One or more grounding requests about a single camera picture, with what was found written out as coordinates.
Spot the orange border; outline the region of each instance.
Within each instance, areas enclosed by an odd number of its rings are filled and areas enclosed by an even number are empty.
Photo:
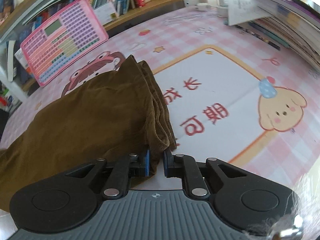
[[[264,78],[263,75],[261,75],[259,72],[257,72],[255,69],[244,63],[242,60],[238,59],[234,55],[230,54],[229,52],[214,46],[214,45],[203,45],[199,47],[198,49],[195,49],[191,52],[188,52],[170,62],[167,64],[164,64],[156,69],[154,69],[152,72],[153,74],[157,74],[166,68],[169,68],[173,66],[174,64],[177,64],[178,62],[191,57],[194,54],[197,54],[205,49],[213,49],[216,52],[222,54],[223,56],[227,57],[228,59],[232,60],[234,63],[242,67],[244,70],[249,72],[252,76],[254,76],[256,79],[261,80]],[[232,163],[236,166],[243,166],[246,163],[248,163],[252,158],[254,158],[276,135],[278,134],[277,131],[264,131],[261,135],[259,135],[252,143],[250,143],[245,149],[243,149],[238,155],[233,157],[229,163]]]

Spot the brown fabric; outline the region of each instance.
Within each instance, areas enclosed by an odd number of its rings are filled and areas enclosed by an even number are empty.
[[[97,157],[114,161],[150,147],[150,172],[176,142],[169,112],[145,61],[129,56],[42,109],[0,153],[0,209],[20,188]],[[136,185],[145,179],[134,178]]]

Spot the pink educational tablet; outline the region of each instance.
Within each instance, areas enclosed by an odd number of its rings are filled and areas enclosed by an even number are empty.
[[[26,38],[21,49],[41,87],[108,39],[87,0],[75,0]]]

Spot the cartoon girl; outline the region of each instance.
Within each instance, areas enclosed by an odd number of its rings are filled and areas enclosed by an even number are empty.
[[[114,53],[110,53],[110,51],[102,52],[93,61],[88,62],[87,65],[71,75],[70,82],[65,86],[61,97],[101,73],[118,70],[124,60],[124,55],[119,51]]]
[[[294,131],[294,127],[303,117],[303,108],[307,101],[298,92],[284,88],[273,87],[272,77],[262,79],[259,83],[259,123],[264,130],[285,132]]]

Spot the silver rivet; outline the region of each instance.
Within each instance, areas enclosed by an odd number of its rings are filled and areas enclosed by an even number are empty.
[[[103,191],[103,193],[108,197],[114,197],[119,195],[119,190],[117,190],[116,188],[107,188]]]
[[[193,195],[195,195],[195,196],[201,197],[201,196],[207,195],[208,192],[207,192],[207,190],[205,190],[204,188],[197,187],[197,188],[194,188],[194,189],[191,191],[191,193],[192,193]]]

